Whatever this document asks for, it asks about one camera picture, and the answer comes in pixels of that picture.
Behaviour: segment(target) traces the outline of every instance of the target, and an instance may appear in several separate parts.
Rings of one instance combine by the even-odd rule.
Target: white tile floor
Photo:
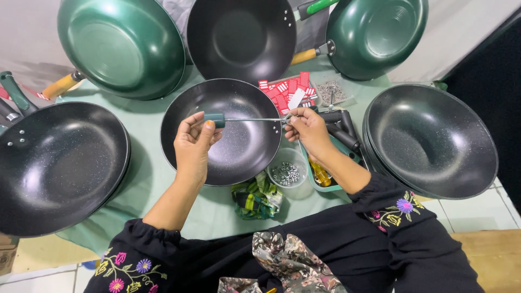
[[[431,200],[423,205],[437,214],[450,233],[521,227],[521,217],[499,180],[485,193],[471,199]],[[82,293],[93,274],[94,271],[75,264],[8,274],[0,277],[0,293]]]

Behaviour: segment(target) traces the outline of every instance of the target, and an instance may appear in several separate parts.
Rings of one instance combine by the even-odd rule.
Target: plastic container
[[[294,182],[291,185],[281,185],[280,183],[275,180],[274,175],[279,176],[278,172],[273,173],[273,169],[275,167],[278,167],[280,169],[282,167],[283,162],[289,162],[293,165],[296,165],[298,167],[297,172],[299,173],[299,179]],[[268,176],[275,185],[278,187],[284,188],[284,189],[292,189],[300,186],[302,183],[304,183],[308,177],[307,172],[307,160],[304,158],[301,152],[292,149],[292,148],[283,148],[279,149],[271,163],[268,165]]]
[[[332,135],[329,135],[329,139],[331,140],[333,145],[337,147],[337,149],[340,152],[342,152],[345,155],[348,155],[356,163],[358,163],[358,164],[360,163],[360,160],[361,160],[360,157],[357,154],[355,154],[353,151],[348,149],[338,139],[334,138]],[[304,145],[301,144],[300,141],[299,141],[299,145],[300,145],[300,150],[302,151],[302,155],[307,157],[307,152],[306,152],[306,149],[304,148]],[[316,190],[318,190],[320,192],[329,192],[329,191],[335,191],[335,190],[342,189],[342,187],[340,187],[340,185],[338,185],[338,184],[330,185],[330,186],[327,186],[327,187],[322,187],[322,186],[318,185],[317,182],[315,182],[315,179],[313,178],[313,173],[311,171],[311,166],[309,165],[309,162],[307,160],[305,161],[305,164],[306,164],[307,174],[308,174],[308,177],[309,177],[309,182],[311,182],[311,185]]]

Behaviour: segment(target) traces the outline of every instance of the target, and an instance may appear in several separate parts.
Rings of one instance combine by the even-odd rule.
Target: black non-stick pan
[[[0,72],[0,82],[24,115],[0,100],[0,115],[14,123],[0,135],[0,233],[35,237],[81,222],[110,198],[127,170],[125,127],[90,103],[38,110],[11,72]]]
[[[161,148],[174,169],[173,141],[179,124],[199,111],[229,118],[279,118],[273,102],[251,84],[226,78],[198,83],[172,101],[161,123]],[[206,185],[232,185],[259,174],[279,149],[282,125],[280,121],[229,121],[222,134],[208,153]]]
[[[257,85],[279,79],[290,66],[295,25],[286,0],[197,0],[188,18],[188,49],[205,79]]]

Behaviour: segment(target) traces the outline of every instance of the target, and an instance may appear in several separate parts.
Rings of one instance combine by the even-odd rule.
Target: cardboard box
[[[0,276],[9,274],[15,262],[19,238],[0,235]]]

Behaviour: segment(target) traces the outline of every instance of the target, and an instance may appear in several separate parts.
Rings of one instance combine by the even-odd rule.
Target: black dress
[[[372,174],[369,184],[335,206],[273,227],[294,234],[349,292],[483,292],[461,243],[412,192]],[[220,277],[258,279],[266,292],[281,282],[252,256],[252,234],[190,240],[133,219],[110,243],[85,292],[217,292]]]

